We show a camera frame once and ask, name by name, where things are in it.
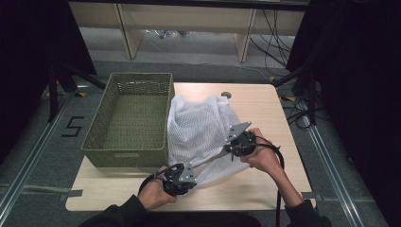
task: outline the person's left hand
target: person's left hand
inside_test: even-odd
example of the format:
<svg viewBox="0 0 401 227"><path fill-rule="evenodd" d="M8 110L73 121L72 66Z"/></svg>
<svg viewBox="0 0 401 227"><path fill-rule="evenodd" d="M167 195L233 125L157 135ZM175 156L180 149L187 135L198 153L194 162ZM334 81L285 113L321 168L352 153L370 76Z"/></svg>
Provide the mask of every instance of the person's left hand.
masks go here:
<svg viewBox="0 0 401 227"><path fill-rule="evenodd" d="M144 188L138 195L138 200L142 202L145 209L153 210L166 203L175 203L177 201L177 198L168 195L163 190L162 180L155 179L151 180L144 186Z"/></svg>

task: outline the green basket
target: green basket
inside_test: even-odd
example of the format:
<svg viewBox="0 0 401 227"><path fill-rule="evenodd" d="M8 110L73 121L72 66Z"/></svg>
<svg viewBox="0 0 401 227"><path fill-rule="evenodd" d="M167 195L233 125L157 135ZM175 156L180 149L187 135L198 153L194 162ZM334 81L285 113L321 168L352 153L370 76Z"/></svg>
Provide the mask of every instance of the green basket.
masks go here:
<svg viewBox="0 0 401 227"><path fill-rule="evenodd" d="M171 74L113 73L82 145L96 167L168 166Z"/></svg>

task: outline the wooden table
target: wooden table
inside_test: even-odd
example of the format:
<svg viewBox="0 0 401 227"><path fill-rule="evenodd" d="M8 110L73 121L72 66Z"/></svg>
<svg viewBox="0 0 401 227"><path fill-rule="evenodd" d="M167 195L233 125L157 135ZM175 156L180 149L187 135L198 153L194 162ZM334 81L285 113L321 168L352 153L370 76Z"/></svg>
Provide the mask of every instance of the wooden table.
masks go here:
<svg viewBox="0 0 401 227"><path fill-rule="evenodd" d="M288 127L282 106L271 85L223 83L175 83L175 93L189 101L208 96L232 94L231 108L241 122L252 121L274 145L281 146L289 179L299 192L310 192L299 153ZM70 211L99 211L111 204L121 205L148 176L136 168L96 168L85 157L72 190L82 189L81 197L67 200ZM247 168L234 176L197 186L179 196L174 204L155 211L250 211L275 209L277 187L268 174Z"/></svg>

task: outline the gray floor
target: gray floor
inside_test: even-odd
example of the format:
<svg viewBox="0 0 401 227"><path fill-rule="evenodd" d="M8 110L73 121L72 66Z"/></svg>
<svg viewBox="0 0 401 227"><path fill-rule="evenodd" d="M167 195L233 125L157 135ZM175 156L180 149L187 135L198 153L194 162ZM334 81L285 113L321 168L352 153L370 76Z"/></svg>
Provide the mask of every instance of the gray floor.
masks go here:
<svg viewBox="0 0 401 227"><path fill-rule="evenodd" d="M103 80L106 80L111 72L135 70L168 71L179 81L269 83L272 73L276 77L287 73L272 59L267 59L266 63L272 73L266 70L264 54L252 44L247 61L239 63L232 34L192 32L188 37L160 39L154 32L149 32L145 35L136 58L128 60L118 30L83 28L81 32L95 62L96 70ZM266 47L267 44L260 36L253 35L253 39L257 44ZM292 37L282 39L291 46ZM277 51L271 53L281 59ZM291 85L292 82L281 86L278 94L291 96ZM83 157L80 145L102 96L102 91L97 88L81 88L81 91L87 92L87 96L73 96L69 99L63 117L51 135L44 154L28 179L25 190L11 209L4 226L77 226L94 214L94 212L67 211L62 196L71 188L77 174ZM294 106L294 102L290 101L283 101L282 104L283 107ZM0 185L3 192L14 180L45 128L47 110L48 97L44 96L20 142L0 166ZM285 109L285 113L289 115L291 109ZM82 130L78 137L62 137L63 134L70 133L66 125L72 116L84 116L84 119L77 120ZM319 116L327 118L324 112L319 113ZM387 226L357 170L346 161L346 150L333 125L324 119L317 119L317 129L336 164L345 188L357 207L364 226ZM300 129L295 124L291 124L290 128L312 189L322 196L317 206L321 215L330 217L333 226L350 226L336 190L310 137L310 131ZM35 190L34 186L39 186L42 190ZM274 226L274 212L255 211L250 214L258 218L263 226ZM287 224L288 217L283 212L282 226Z"/></svg>

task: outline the hand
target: hand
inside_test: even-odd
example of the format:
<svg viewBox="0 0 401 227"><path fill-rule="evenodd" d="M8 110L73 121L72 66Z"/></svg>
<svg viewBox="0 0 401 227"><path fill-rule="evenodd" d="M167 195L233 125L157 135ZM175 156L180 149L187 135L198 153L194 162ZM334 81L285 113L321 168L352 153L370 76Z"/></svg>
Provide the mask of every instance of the hand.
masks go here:
<svg viewBox="0 0 401 227"><path fill-rule="evenodd" d="M160 179L155 179L148 182L142 191L138 195L138 200L142 202L145 209L153 210L157 207L160 207L166 203L175 203L177 201L176 197L172 197L168 195L163 190L163 183Z"/></svg>
<svg viewBox="0 0 401 227"><path fill-rule="evenodd" d="M257 144L272 144L270 140L266 140L260 129L255 128L250 129L249 131L254 133L256 136ZM270 148L256 147L252 154L241 156L240 160L243 163L249 163L251 167L255 167L261 171L267 172L271 176L277 171L282 170L276 154Z"/></svg>

